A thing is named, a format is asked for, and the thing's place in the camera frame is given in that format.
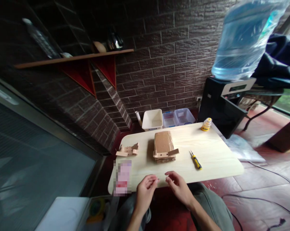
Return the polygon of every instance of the kettle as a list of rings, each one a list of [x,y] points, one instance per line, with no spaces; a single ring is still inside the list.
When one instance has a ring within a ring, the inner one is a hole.
[[[109,28],[107,32],[107,46],[110,51],[121,50],[124,46],[121,37],[113,30]]]

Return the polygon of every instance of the wooden shelf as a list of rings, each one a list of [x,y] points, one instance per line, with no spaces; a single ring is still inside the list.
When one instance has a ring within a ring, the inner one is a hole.
[[[53,65],[57,67],[60,71],[67,74],[70,78],[72,78],[85,90],[87,90],[97,98],[95,84],[92,77],[93,70],[91,68],[91,63],[100,70],[100,72],[105,76],[105,78],[116,90],[115,55],[133,51],[133,49],[129,49],[75,56],[70,58],[50,59],[39,62],[18,64],[14,67],[17,69],[25,69],[31,67]]]
[[[36,66],[45,66],[45,65],[58,64],[58,63],[64,63],[64,62],[71,62],[71,61],[81,60],[81,59],[90,59],[90,58],[97,58],[97,57],[102,57],[102,56],[123,54],[123,53],[128,53],[128,52],[134,52],[134,50],[128,49],[128,50],[111,51],[111,52],[98,53],[98,54],[74,56],[70,58],[50,59],[50,60],[44,60],[44,61],[38,61],[38,62],[32,62],[32,63],[17,64],[14,67],[17,69],[25,69],[25,68],[36,67]]]

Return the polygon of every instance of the electrical cord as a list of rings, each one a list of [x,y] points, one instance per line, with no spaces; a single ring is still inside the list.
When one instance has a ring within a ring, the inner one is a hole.
[[[254,165],[255,167],[258,167],[258,168],[264,169],[264,170],[266,170],[266,171],[272,172],[272,173],[274,173],[274,174],[277,174],[277,175],[279,175],[280,177],[284,178],[285,180],[287,180],[287,181],[290,183],[290,179],[288,179],[287,177],[285,177],[285,176],[283,176],[283,175],[281,175],[281,174],[279,174],[279,173],[276,173],[276,172],[270,171],[270,170],[268,170],[268,169],[266,169],[266,168],[264,168],[264,167],[262,167],[262,166],[259,166],[259,165],[255,164],[255,163],[252,163],[252,162],[250,162],[250,161],[249,161],[249,163],[252,164],[252,165]]]
[[[254,198],[254,197],[239,196],[239,195],[235,195],[235,194],[225,194],[225,195],[222,196],[222,199],[223,199],[223,197],[225,197],[225,196],[234,196],[234,197],[239,197],[239,198],[254,199],[254,200],[261,200],[261,201],[270,202],[270,203],[273,203],[273,204],[276,204],[276,205],[280,206],[281,208],[283,208],[285,211],[287,211],[287,212],[290,214],[290,211],[289,211],[287,208],[285,208],[284,206],[282,206],[282,205],[280,205],[280,204],[278,204],[278,203],[276,203],[276,202],[274,202],[274,201],[269,201],[269,200],[262,199],[262,198]],[[234,218],[237,220],[237,222],[238,222],[238,224],[239,224],[239,226],[240,226],[241,231],[243,231],[242,225],[241,225],[241,223],[239,222],[238,218],[237,218],[233,213],[232,213],[232,215],[233,215]],[[278,225],[273,225],[273,226],[269,227],[269,228],[267,229],[267,231],[270,231],[272,228],[275,228],[275,227],[280,227],[280,226],[283,225],[285,222],[286,222],[285,219],[280,218],[280,223],[279,223]]]
[[[250,162],[250,161],[249,161],[249,163],[252,164],[252,165],[255,166],[255,167],[258,167],[258,168],[264,169],[264,170],[266,170],[266,171],[272,172],[272,173],[274,173],[274,174],[277,174],[277,175],[279,175],[280,177],[284,178],[285,180],[287,180],[287,181],[290,183],[290,179],[288,179],[287,177],[285,177],[285,176],[283,176],[283,175],[281,175],[281,174],[279,174],[279,173],[276,173],[276,172],[270,171],[270,170],[268,170],[268,169],[266,169],[266,168],[264,168],[264,167],[261,167],[261,166],[255,164],[255,163],[252,163],[252,162]],[[276,203],[276,202],[274,202],[274,201],[269,201],[269,200],[262,199],[262,198],[254,198],[254,197],[239,196],[239,195],[235,195],[235,194],[225,194],[225,195],[222,196],[222,198],[225,197],[225,196],[234,196],[234,197],[239,197],[239,198],[253,199],[253,200],[262,200],[262,201],[270,202],[270,203],[273,203],[273,204],[276,204],[276,205],[280,206],[281,208],[283,208],[285,211],[287,211],[287,212],[290,214],[290,211],[289,211],[287,208],[285,208],[284,206],[282,206],[282,205],[280,205],[280,204],[278,204],[278,203]],[[237,222],[238,222],[238,224],[239,224],[239,226],[240,226],[241,231],[243,231],[242,225],[241,225],[241,223],[239,222],[238,218],[237,218],[233,213],[232,213],[232,215],[233,215],[233,217],[237,220]],[[280,223],[277,224],[277,225],[270,226],[270,227],[267,229],[267,231],[270,231],[272,228],[280,227],[280,226],[282,226],[285,222],[286,222],[285,219],[280,218]]]

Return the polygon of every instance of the round object on shelf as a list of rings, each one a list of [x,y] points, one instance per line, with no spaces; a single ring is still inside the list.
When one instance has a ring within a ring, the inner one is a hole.
[[[100,42],[95,41],[94,46],[99,51],[99,53],[105,53],[107,51],[106,48],[104,47],[104,45],[102,45],[102,43],[100,43]]]

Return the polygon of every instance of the screwdriver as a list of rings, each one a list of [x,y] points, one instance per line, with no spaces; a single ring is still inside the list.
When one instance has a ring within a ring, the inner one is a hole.
[[[201,169],[202,169],[202,166],[201,166],[201,164],[199,163],[199,161],[197,160],[196,156],[193,154],[193,152],[192,152],[191,150],[190,150],[190,154],[191,154],[192,158],[194,159],[197,168],[198,168],[199,170],[201,170]]]

